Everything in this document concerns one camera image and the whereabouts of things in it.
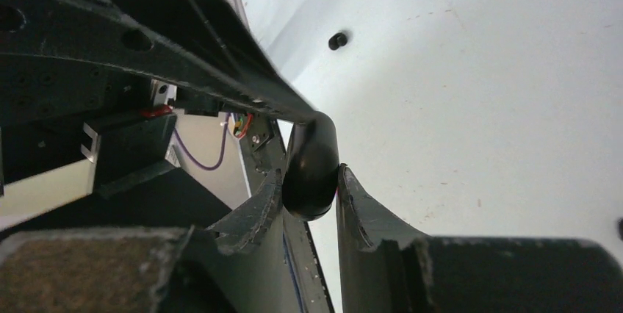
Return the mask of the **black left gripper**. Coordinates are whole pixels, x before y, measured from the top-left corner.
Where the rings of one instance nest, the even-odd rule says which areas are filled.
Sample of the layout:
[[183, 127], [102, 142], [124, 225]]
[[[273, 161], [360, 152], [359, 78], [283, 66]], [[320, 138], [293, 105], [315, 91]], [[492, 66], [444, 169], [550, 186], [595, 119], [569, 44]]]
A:
[[154, 106], [141, 78], [107, 68], [276, 119], [302, 123], [315, 114], [225, 0], [1, 0], [1, 53], [20, 55], [1, 60], [4, 180], [78, 161], [91, 168], [79, 199], [3, 230], [4, 238], [102, 226], [206, 228], [228, 214], [166, 160], [176, 115]]

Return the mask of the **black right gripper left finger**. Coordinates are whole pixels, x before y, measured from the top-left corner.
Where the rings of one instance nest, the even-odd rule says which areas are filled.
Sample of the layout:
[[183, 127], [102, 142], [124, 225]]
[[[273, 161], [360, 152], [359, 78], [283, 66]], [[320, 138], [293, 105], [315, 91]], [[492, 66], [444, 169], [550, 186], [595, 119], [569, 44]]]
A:
[[239, 312], [236, 246], [251, 223], [237, 219], [241, 205], [206, 228], [102, 226], [1, 236], [1, 310]]

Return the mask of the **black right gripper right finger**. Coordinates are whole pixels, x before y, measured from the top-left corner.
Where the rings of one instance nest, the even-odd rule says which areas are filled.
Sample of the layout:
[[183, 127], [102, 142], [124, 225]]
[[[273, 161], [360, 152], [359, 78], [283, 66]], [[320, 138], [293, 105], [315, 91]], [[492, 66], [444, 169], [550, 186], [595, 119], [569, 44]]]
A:
[[590, 240], [434, 237], [339, 169], [345, 312], [620, 312], [622, 269]]

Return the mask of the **purple earbud charging case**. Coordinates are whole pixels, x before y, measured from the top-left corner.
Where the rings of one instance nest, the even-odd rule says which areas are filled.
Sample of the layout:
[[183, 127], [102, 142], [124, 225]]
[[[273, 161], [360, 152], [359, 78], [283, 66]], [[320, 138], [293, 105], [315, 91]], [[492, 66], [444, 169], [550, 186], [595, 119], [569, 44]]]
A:
[[338, 183], [339, 152], [336, 127], [323, 112], [292, 126], [287, 148], [287, 167], [282, 185], [286, 210], [303, 221], [328, 212]]

